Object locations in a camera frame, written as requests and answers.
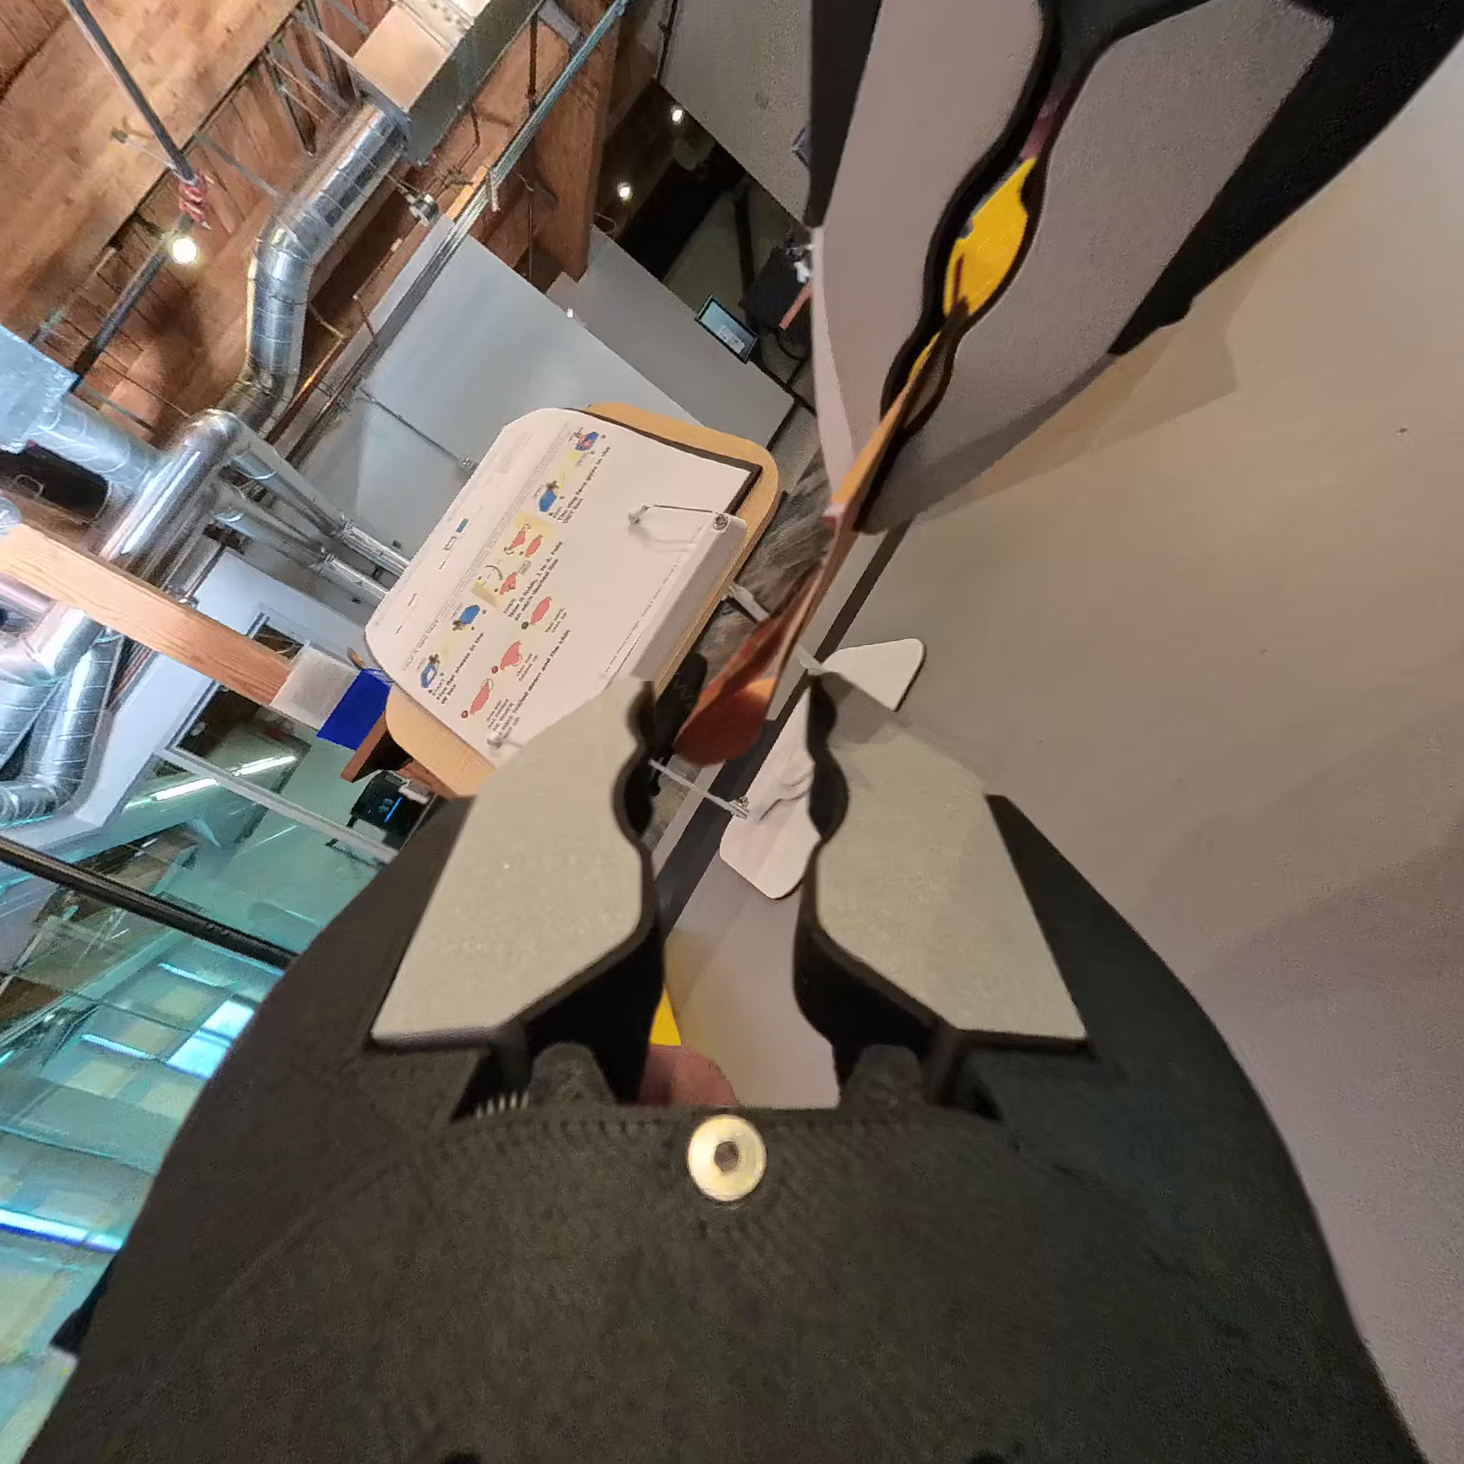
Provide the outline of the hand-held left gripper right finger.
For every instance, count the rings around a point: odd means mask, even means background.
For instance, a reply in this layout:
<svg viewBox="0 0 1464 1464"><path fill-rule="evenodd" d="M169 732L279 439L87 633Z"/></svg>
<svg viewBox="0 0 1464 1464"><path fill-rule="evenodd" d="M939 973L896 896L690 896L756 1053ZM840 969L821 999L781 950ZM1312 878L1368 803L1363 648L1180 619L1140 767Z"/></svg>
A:
<svg viewBox="0 0 1464 1464"><path fill-rule="evenodd" d="M810 687L816 847L796 1004L845 1089L871 1049L950 1101L973 1049L1061 1056L1089 1035L985 781L852 683Z"/></svg>

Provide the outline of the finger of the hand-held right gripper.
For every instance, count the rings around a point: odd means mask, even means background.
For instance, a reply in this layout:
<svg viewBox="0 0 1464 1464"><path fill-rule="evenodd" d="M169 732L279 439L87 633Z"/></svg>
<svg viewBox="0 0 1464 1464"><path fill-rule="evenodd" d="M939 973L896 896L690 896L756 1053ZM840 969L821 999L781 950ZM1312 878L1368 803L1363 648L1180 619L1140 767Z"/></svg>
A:
<svg viewBox="0 0 1464 1464"><path fill-rule="evenodd" d="M969 485L1079 392L1326 47L1302 3L1190 5L1117 35L1035 169L1035 221L993 300L938 347L861 528Z"/></svg>
<svg viewBox="0 0 1464 1464"><path fill-rule="evenodd" d="M948 206L1025 113L1049 47L1035 2L816 2L810 343L826 465L851 465L917 335Z"/></svg>

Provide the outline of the person's left hand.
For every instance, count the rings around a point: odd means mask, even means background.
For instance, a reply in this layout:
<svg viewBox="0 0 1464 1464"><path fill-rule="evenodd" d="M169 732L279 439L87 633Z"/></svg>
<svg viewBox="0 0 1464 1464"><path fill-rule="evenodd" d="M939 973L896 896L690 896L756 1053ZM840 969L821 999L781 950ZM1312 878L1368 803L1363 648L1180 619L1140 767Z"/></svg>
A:
<svg viewBox="0 0 1464 1464"><path fill-rule="evenodd" d="M739 1096L722 1068L695 1047L652 1044L638 1091L647 1107L735 1108Z"/></svg>

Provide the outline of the blue panel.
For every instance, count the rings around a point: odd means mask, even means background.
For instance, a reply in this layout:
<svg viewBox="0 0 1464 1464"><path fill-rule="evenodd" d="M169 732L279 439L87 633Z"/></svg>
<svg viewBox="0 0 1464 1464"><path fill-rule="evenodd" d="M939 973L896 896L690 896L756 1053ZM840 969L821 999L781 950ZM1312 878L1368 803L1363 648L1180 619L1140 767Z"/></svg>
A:
<svg viewBox="0 0 1464 1464"><path fill-rule="evenodd" d="M326 716L317 739L349 749L359 749L363 741L385 718L390 699L390 678L378 669L363 668L340 695Z"/></svg>

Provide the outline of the silver round air duct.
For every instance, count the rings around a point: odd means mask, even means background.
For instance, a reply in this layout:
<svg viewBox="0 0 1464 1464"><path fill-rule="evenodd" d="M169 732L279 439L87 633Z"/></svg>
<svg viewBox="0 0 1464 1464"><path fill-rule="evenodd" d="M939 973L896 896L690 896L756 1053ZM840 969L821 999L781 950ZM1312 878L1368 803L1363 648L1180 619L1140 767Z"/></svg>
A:
<svg viewBox="0 0 1464 1464"><path fill-rule="evenodd" d="M193 415L143 472L132 497L98 530L87 551L117 570L150 579L204 523L221 469L253 446L237 413Z"/></svg>
<svg viewBox="0 0 1464 1464"><path fill-rule="evenodd" d="M227 411L265 434L296 394L317 268L404 150L397 120L363 105L267 220L249 261L244 364Z"/></svg>
<svg viewBox="0 0 1464 1464"><path fill-rule="evenodd" d="M3 633L2 824L42 821L82 793L115 683L122 636L59 603Z"/></svg>

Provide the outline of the white document stand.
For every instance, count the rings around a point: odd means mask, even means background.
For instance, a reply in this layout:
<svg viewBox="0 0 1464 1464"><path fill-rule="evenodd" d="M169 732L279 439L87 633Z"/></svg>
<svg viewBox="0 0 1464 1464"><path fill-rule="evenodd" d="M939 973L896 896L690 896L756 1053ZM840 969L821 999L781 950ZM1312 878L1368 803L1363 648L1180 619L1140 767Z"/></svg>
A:
<svg viewBox="0 0 1464 1464"><path fill-rule="evenodd" d="M826 540L819 523L826 497L824 481L800 485L783 495L772 523L729 586L708 629L674 673L659 709L683 716L692 692L713 671L723 669L762 613L793 589ZM830 669L873 701L896 709L922 669L924 657L924 643L905 638L851 647L821 661L803 652L798 666L805 671ZM746 791L723 805L727 824L720 861L772 901L796 891L816 844L809 814L812 760L803 744L807 709L807 697L798 695L770 749L760 756Z"/></svg>

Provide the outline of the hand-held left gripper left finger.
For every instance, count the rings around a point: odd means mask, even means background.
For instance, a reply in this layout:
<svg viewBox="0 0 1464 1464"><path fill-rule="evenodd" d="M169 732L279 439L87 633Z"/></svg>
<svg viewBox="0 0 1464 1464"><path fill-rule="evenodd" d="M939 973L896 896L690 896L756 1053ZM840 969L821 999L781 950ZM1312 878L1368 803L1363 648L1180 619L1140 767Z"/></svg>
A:
<svg viewBox="0 0 1464 1464"><path fill-rule="evenodd" d="M471 802L371 1025L394 1053L483 1049L512 1086L577 1046L619 1101L641 1089L664 993L643 844L650 683L612 683Z"/></svg>

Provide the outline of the brown origami paper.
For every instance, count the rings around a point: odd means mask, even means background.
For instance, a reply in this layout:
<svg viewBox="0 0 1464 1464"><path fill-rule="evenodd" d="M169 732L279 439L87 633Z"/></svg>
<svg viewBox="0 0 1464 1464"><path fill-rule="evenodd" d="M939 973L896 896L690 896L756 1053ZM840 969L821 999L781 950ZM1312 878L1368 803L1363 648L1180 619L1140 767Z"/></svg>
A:
<svg viewBox="0 0 1464 1464"><path fill-rule="evenodd" d="M960 340L979 314L995 302L974 317L945 315L943 282L952 246L976 206L1023 157L1039 153L1042 159L1067 92L1067 85L1051 87L1016 157L1002 164L995 181L966 183L950 202L931 241L918 328L908 349L894 361L892 376L901 389L852 467L830 491L819 521L826 533L821 556L798 579L777 610L756 626L725 668L708 681L695 708L688 713L674 741L674 751L685 760L697 765L720 763L741 756L756 741L781 676L795 659L805 627L849 558L896 451L932 417L952 380Z"/></svg>

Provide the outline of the wooden beam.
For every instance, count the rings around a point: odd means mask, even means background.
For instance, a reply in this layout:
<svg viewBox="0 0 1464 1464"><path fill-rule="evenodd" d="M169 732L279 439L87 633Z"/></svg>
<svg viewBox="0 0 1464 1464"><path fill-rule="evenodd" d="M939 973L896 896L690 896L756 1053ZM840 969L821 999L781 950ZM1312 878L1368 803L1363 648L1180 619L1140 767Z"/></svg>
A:
<svg viewBox="0 0 1464 1464"><path fill-rule="evenodd" d="M174 601L113 563L21 523L2 535L3 575L173 659L260 706L281 695L289 661Z"/></svg>

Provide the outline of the rectangular metal duct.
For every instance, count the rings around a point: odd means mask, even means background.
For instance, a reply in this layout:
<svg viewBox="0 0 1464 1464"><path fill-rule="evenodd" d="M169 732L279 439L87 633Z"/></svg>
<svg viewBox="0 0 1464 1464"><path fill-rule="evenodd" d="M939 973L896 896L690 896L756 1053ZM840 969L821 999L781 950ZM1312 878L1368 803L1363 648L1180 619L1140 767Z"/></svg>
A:
<svg viewBox="0 0 1464 1464"><path fill-rule="evenodd" d="M349 59L357 87L401 122L471 101L532 23L572 49L629 3L394 2Z"/></svg>

